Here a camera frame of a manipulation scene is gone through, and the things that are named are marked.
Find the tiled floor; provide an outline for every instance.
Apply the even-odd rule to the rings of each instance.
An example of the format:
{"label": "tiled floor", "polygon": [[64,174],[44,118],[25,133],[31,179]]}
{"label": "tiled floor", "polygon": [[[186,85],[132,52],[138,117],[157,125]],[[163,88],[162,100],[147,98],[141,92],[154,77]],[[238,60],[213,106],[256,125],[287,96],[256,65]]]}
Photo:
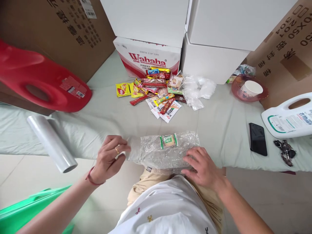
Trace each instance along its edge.
{"label": "tiled floor", "polygon": [[[0,209],[46,188],[74,183],[93,165],[78,159],[78,167],[60,174],[49,157],[0,155]],[[143,167],[125,162],[120,172],[97,189],[74,218],[74,234],[108,233],[126,208],[127,196]],[[275,233],[312,233],[312,173],[227,169],[227,177]],[[224,233],[238,233],[225,211]]]}

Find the smartphone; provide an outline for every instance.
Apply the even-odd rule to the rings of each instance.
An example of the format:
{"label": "smartphone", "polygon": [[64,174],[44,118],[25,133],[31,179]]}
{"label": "smartphone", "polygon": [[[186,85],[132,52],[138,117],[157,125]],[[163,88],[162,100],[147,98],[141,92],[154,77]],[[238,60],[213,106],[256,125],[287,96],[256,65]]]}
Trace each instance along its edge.
{"label": "smartphone", "polygon": [[267,144],[263,127],[254,123],[249,123],[249,128],[250,150],[263,156],[267,156]]}

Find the khaki shorts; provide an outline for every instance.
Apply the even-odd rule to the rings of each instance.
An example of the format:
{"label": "khaki shorts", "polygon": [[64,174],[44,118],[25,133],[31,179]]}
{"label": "khaki shorts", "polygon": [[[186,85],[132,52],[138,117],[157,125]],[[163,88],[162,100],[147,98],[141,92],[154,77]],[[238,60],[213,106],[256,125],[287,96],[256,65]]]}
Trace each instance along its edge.
{"label": "khaki shorts", "polygon": [[[162,175],[155,174],[153,171],[149,172],[144,170],[143,174],[140,176],[140,181],[133,185],[129,195],[128,195],[128,206],[130,206],[144,191],[152,187],[159,182],[169,180],[174,175]],[[204,188],[195,184],[194,181],[187,178],[190,184],[195,189],[197,195],[200,197],[204,203],[211,219],[213,220],[217,231],[219,234],[222,233],[222,221],[223,221],[223,204],[218,198],[217,194],[211,189]]]}

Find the white plastic jug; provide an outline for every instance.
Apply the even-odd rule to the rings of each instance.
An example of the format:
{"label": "white plastic jug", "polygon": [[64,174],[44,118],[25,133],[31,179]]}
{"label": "white plastic jug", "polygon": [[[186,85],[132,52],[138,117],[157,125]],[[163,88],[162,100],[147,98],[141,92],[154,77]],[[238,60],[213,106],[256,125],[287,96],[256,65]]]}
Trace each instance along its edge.
{"label": "white plastic jug", "polygon": [[[305,98],[310,99],[310,102],[289,109],[291,104]],[[271,107],[264,111],[261,117],[269,132],[276,138],[310,135],[312,134],[312,93],[296,96],[277,107]]]}

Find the wahaha box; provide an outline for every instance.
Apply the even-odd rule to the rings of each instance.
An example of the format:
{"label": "wahaha box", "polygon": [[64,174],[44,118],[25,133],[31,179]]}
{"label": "wahaha box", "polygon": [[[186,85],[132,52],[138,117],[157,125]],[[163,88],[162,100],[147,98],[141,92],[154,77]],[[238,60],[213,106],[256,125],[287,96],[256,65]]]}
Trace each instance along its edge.
{"label": "wahaha box", "polygon": [[130,77],[145,78],[150,67],[169,68],[177,74],[181,48],[117,37],[114,45]]}

